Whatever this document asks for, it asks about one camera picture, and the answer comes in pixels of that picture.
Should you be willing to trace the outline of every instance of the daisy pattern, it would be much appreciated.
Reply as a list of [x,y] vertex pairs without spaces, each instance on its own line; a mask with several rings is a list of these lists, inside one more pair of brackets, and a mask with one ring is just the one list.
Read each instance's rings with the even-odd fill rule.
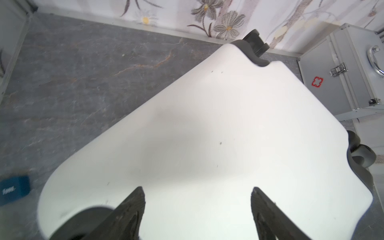
[[201,23],[205,15],[211,20],[216,20],[216,8],[223,6],[222,0],[198,0],[201,3],[199,8],[192,9],[191,14],[196,15],[195,20]]
[[135,22],[149,26],[156,26],[157,18],[150,11],[140,10],[136,12]]
[[218,32],[216,38],[233,40],[239,32],[235,28],[239,28],[244,24],[244,14],[238,15],[236,11],[230,11],[223,15],[221,25],[216,25],[214,31]]

